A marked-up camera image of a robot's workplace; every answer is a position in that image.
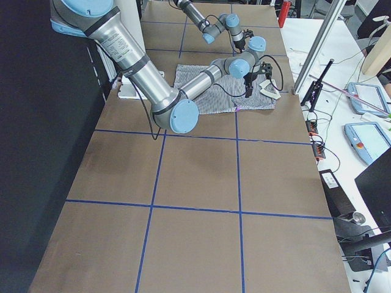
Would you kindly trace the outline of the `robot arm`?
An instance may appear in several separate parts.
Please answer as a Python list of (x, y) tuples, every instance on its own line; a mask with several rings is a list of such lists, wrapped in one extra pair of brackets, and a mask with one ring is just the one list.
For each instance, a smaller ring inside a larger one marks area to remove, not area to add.
[(218, 36), (227, 31), (230, 42), (236, 51), (242, 52), (245, 49), (246, 37), (241, 28), (237, 14), (223, 13), (219, 16), (203, 16), (195, 5), (188, 0), (174, 1), (177, 9), (181, 10), (197, 26), (207, 44), (213, 43)]
[(266, 40), (252, 36), (245, 41), (239, 17), (234, 13), (224, 13), (211, 24), (191, 1), (175, 1), (175, 6), (198, 27), (208, 44), (223, 31), (228, 31), (240, 50), (237, 56), (212, 61), (209, 67), (178, 89), (161, 76), (122, 23), (120, 7), (115, 1), (51, 1), (50, 21), (56, 32), (95, 40), (133, 83), (135, 90), (149, 100), (152, 121), (162, 129), (184, 134), (192, 131), (199, 119), (195, 98), (225, 75), (241, 79), (258, 73)]

